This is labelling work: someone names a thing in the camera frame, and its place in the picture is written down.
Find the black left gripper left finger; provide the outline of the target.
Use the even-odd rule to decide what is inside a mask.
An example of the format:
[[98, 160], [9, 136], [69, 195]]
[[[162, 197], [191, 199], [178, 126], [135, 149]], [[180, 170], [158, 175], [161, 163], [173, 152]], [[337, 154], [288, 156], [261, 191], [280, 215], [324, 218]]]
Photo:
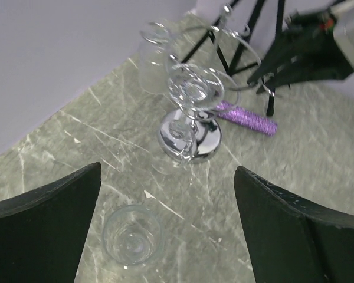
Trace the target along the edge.
[[101, 164], [0, 201], [0, 282], [73, 282], [101, 187]]

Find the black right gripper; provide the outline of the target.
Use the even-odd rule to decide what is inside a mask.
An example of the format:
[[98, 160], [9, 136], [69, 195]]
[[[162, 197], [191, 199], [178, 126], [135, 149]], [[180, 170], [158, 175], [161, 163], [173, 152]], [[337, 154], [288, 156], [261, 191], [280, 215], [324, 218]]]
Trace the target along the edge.
[[344, 80], [354, 69], [335, 43], [337, 19], [328, 11], [294, 13], [285, 18], [286, 28], [276, 35], [261, 65], [248, 84], [264, 80], [267, 88], [306, 81]]

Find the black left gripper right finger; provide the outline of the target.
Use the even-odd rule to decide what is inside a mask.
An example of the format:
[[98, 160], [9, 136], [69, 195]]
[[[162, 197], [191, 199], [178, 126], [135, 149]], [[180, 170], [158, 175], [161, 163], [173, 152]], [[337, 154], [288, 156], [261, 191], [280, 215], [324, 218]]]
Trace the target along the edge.
[[354, 282], [354, 215], [244, 166], [235, 171], [234, 192], [256, 282]]

